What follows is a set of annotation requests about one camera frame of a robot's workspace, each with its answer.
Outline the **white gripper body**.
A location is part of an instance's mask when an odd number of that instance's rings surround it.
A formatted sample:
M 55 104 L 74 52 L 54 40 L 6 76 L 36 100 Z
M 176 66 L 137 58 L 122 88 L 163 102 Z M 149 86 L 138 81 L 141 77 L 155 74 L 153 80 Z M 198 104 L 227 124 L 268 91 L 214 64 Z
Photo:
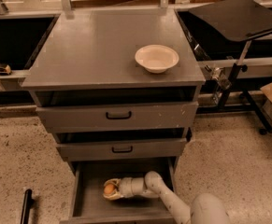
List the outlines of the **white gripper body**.
M 120 180 L 118 191 L 122 198 L 131 198 L 134 196 L 132 191 L 132 180 L 132 177 L 125 177 Z

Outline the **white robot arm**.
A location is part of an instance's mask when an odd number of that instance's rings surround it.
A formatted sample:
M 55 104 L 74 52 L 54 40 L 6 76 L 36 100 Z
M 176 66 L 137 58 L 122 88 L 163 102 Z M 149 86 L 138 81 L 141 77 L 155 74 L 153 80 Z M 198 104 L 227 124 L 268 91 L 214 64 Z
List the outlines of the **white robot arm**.
M 177 224 L 231 224 L 219 198 L 202 193 L 188 205 L 155 171 L 147 172 L 144 177 L 111 178 L 104 183 L 103 196 L 110 201 L 135 196 L 160 198 Z

